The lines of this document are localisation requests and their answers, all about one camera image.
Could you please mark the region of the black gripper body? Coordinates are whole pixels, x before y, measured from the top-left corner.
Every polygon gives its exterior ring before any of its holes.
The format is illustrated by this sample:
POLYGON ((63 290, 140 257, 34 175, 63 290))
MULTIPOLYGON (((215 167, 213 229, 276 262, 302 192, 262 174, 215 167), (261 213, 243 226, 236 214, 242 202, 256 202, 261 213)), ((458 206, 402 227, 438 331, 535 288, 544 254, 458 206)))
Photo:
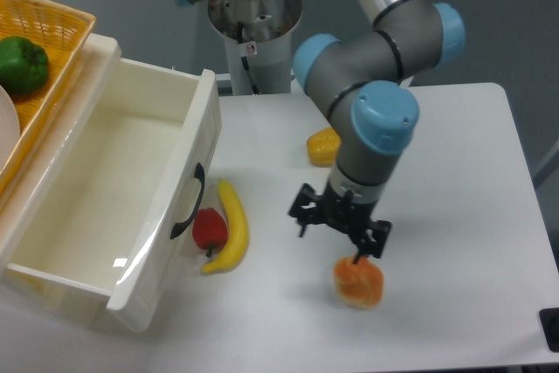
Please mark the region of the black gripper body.
POLYGON ((328 184, 318 204, 321 214, 319 224, 326 224, 352 239, 352 231, 357 226, 367 224, 371 220, 370 215, 376 203, 376 200, 367 203, 357 203, 352 190, 347 190, 342 195, 339 195, 328 184))

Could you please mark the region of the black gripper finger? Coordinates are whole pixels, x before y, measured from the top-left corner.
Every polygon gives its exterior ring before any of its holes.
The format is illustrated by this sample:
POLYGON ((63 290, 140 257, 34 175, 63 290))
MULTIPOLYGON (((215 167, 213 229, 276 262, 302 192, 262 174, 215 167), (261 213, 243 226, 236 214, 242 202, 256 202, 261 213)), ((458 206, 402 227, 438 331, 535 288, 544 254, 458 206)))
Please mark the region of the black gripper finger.
POLYGON ((368 257, 380 259, 391 229, 392 223, 387 220, 369 220, 367 224, 357 226, 352 231, 352 242, 357 248, 353 264, 368 257))
POLYGON ((315 193, 314 188, 308 183, 303 183, 298 194, 288 211, 288 216, 293 218, 300 227, 299 237, 303 237, 309 225, 319 224, 321 221, 320 203, 321 196, 315 193))

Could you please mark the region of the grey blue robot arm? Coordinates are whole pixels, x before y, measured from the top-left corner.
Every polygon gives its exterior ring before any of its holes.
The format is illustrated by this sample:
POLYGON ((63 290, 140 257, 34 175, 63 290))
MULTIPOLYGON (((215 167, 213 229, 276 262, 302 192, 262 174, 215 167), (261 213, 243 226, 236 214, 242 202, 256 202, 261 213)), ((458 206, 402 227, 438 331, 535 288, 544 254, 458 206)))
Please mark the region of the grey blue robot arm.
POLYGON ((369 34, 347 44, 318 34, 293 49, 301 0, 174 0, 202 1, 224 41, 234 94, 287 93, 297 81, 341 138, 324 191, 302 186, 290 216, 301 228, 347 235, 358 259, 379 258, 391 225, 370 216, 419 117, 402 82, 463 52, 460 14, 426 0, 357 0, 369 34))

